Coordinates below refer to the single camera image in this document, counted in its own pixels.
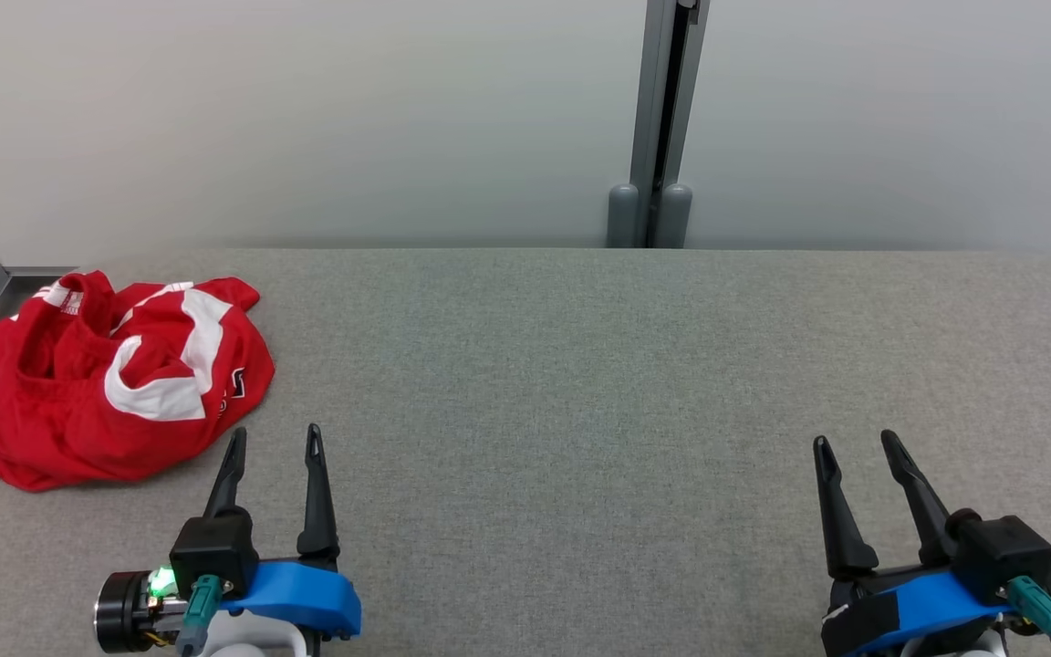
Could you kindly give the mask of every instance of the blue bracket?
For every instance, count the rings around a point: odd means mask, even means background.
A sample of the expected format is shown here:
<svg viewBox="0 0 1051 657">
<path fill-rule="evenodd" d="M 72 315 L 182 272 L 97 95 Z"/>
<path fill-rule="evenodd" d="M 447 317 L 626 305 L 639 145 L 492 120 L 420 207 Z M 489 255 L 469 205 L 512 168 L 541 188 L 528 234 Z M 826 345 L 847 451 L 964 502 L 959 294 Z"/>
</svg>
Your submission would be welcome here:
<svg viewBox="0 0 1051 657">
<path fill-rule="evenodd" d="M 916 637 L 946 631 L 976 619 L 996 619 L 1001 614 L 1013 612 L 1011 604 L 989 607 L 971 597 L 966 588 L 950 573 L 934 573 L 875 594 L 880 598 L 893 594 L 898 601 L 898 629 L 884 633 L 877 639 L 859 645 L 852 654 L 875 653 L 901 645 Z M 867 602 L 870 598 L 861 599 Z"/>
<path fill-rule="evenodd" d="M 246 609 L 339 639 L 363 631 L 363 603 L 349 579 L 295 561 L 261 563 L 246 597 L 227 599 L 221 608 L 230 614 Z"/>
</svg>

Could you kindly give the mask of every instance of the gray fabric surface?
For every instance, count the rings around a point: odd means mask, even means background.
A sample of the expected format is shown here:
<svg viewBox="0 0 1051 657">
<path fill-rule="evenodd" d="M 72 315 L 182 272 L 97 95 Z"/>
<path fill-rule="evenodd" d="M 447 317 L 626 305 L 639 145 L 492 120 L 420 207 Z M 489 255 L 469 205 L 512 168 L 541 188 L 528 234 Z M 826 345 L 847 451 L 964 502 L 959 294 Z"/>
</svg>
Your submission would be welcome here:
<svg viewBox="0 0 1051 657">
<path fill-rule="evenodd" d="M 364 603 L 332 654 L 818 656 L 818 433 L 884 564 L 918 540 L 883 428 L 948 507 L 1051 540 L 1050 261 L 191 251 L 104 270 L 262 291 L 279 374 L 246 419 L 241 501 L 260 553 L 292 553 L 322 425 Z M 97 654 L 100 583 L 166 558 L 224 444 L 141 486 L 0 483 L 0 656 Z"/>
</svg>

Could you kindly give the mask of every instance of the white stripe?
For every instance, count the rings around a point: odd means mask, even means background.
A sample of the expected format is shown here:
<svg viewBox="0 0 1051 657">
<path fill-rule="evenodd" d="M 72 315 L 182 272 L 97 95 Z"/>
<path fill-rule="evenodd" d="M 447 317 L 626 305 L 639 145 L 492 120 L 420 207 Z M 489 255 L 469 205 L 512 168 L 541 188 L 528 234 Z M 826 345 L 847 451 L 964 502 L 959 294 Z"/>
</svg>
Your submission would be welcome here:
<svg viewBox="0 0 1051 657">
<path fill-rule="evenodd" d="M 222 317 L 233 307 L 193 288 L 186 288 L 181 296 L 181 311 L 192 320 L 192 331 L 181 349 L 181 362 L 192 370 L 192 377 L 157 378 L 129 388 L 121 378 L 121 370 L 141 347 L 141 336 L 132 335 L 122 343 L 104 374 L 104 396 L 117 411 L 158 422 L 204 418 L 201 397 L 213 386 L 213 361 L 225 332 Z"/>
<path fill-rule="evenodd" d="M 42 299 L 47 303 L 47 305 L 54 305 L 54 307 L 59 308 L 62 307 L 63 302 L 67 301 L 67 292 L 70 291 L 71 290 L 67 290 L 66 287 L 60 286 L 59 283 L 56 283 L 49 288 L 49 290 L 42 293 Z"/>
<path fill-rule="evenodd" d="M 218 349 L 222 346 L 222 317 L 229 312 L 232 305 L 225 303 L 212 294 L 200 290 L 184 291 L 181 310 L 192 317 L 192 332 L 184 341 L 181 349 L 181 361 L 192 368 L 197 378 L 197 390 L 201 394 L 213 387 L 213 361 L 218 358 Z"/>
<path fill-rule="evenodd" d="M 121 370 L 132 361 L 141 348 L 141 336 L 132 335 L 121 343 L 116 357 L 104 373 L 104 396 L 117 411 L 157 422 L 201 419 L 205 408 L 192 377 L 156 378 L 139 388 L 129 388 L 121 378 Z"/>
</svg>

